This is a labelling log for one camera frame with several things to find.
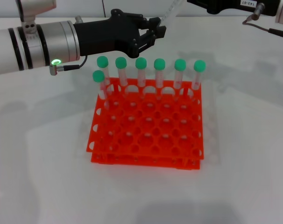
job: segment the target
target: test tube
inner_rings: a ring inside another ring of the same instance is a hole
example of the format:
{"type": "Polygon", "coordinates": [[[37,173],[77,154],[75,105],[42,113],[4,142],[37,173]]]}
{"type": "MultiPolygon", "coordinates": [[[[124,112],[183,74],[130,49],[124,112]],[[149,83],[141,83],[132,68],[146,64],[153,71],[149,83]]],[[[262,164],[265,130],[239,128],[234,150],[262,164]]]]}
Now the test tube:
{"type": "Polygon", "coordinates": [[[137,68],[137,85],[138,87],[146,86],[146,72],[147,60],[143,57],[139,57],[135,61],[135,66],[137,68]]]}
{"type": "Polygon", "coordinates": [[[100,91],[99,96],[101,99],[107,99],[107,91],[105,85],[105,75],[104,72],[101,70],[96,70],[93,72],[93,80],[96,83],[99,83],[100,91]]]}
{"type": "Polygon", "coordinates": [[[101,68],[101,70],[104,73],[105,76],[105,85],[109,85],[110,84],[110,79],[109,79],[109,72],[108,72],[108,58],[105,56],[100,56],[97,58],[97,65],[99,68],[101,68]]]}
{"type": "Polygon", "coordinates": [[[165,60],[158,58],[154,61],[156,87],[163,88],[163,70],[165,69],[165,60]]]}
{"type": "Polygon", "coordinates": [[[206,70],[206,63],[203,60],[197,60],[193,66],[196,74],[191,84],[191,89],[198,90],[201,85],[201,78],[206,70]]]}
{"type": "Polygon", "coordinates": [[[128,85],[127,76],[126,76],[126,69],[125,69],[127,67],[126,59],[124,57],[118,57],[115,60],[115,65],[118,68],[118,73],[119,73],[119,79],[120,79],[121,86],[128,85]]]}
{"type": "Polygon", "coordinates": [[[183,59],[178,59],[175,62],[175,80],[174,80],[174,89],[180,89],[182,86],[183,73],[186,69],[186,61],[183,59]]]}

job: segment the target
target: black stripe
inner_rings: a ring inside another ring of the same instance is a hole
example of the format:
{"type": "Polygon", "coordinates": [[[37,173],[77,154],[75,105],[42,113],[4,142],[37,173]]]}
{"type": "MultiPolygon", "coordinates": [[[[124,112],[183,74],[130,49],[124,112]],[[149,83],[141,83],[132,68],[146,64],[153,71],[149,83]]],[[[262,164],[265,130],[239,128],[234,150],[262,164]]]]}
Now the black stripe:
{"type": "Polygon", "coordinates": [[[23,71],[24,67],[23,67],[22,58],[21,58],[19,47],[18,47],[17,39],[16,39],[16,36],[15,36],[15,32],[14,32],[13,28],[9,28],[8,30],[9,30],[9,34],[10,34],[10,37],[11,37],[11,40],[12,40],[13,47],[14,47],[19,71],[23,71]]]}
{"type": "Polygon", "coordinates": [[[19,32],[20,39],[22,40],[26,61],[28,63],[28,69],[32,69],[33,68],[33,62],[31,60],[30,51],[28,49],[28,42],[26,40],[26,37],[25,37],[25,34],[23,32],[22,27],[18,27],[17,29],[18,29],[18,32],[19,32]]]}
{"type": "Polygon", "coordinates": [[[18,11],[19,11],[20,20],[21,22],[24,22],[23,8],[22,8],[21,0],[16,0],[16,3],[17,3],[18,11]]]}
{"type": "Polygon", "coordinates": [[[45,66],[49,66],[50,65],[50,58],[49,58],[49,52],[48,52],[48,47],[47,47],[47,43],[45,40],[45,36],[43,33],[43,30],[41,28],[40,25],[37,25],[37,31],[41,40],[41,44],[42,44],[42,48],[43,48],[43,52],[44,52],[44,58],[45,58],[45,66]]]}

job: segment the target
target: green test tube cap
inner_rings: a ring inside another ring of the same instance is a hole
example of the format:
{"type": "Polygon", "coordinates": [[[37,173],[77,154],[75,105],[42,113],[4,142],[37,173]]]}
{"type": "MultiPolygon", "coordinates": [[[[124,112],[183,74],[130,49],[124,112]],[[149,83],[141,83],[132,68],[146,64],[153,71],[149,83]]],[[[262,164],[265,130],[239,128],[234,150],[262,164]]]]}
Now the green test tube cap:
{"type": "Polygon", "coordinates": [[[127,67],[127,61],[124,57],[118,57],[115,60],[115,66],[117,66],[118,69],[124,69],[127,67]]]}
{"type": "Polygon", "coordinates": [[[105,75],[104,75],[104,72],[101,71],[101,70],[96,70],[93,72],[93,80],[94,82],[96,83],[101,83],[103,82],[105,79],[105,75]]]}
{"type": "Polygon", "coordinates": [[[158,58],[154,61],[154,68],[156,70],[162,71],[165,69],[165,60],[158,58]]]}
{"type": "Polygon", "coordinates": [[[108,58],[105,56],[100,56],[97,58],[98,67],[104,69],[108,66],[108,58]]]}
{"type": "Polygon", "coordinates": [[[184,59],[178,59],[175,61],[175,69],[177,71],[184,71],[186,69],[186,61],[184,59]]]}
{"type": "Polygon", "coordinates": [[[197,72],[204,72],[206,70],[206,62],[204,62],[203,60],[197,60],[194,63],[194,70],[197,72]]]}
{"type": "Polygon", "coordinates": [[[147,60],[143,57],[139,57],[135,61],[135,66],[137,69],[145,69],[147,67],[147,60]]]}

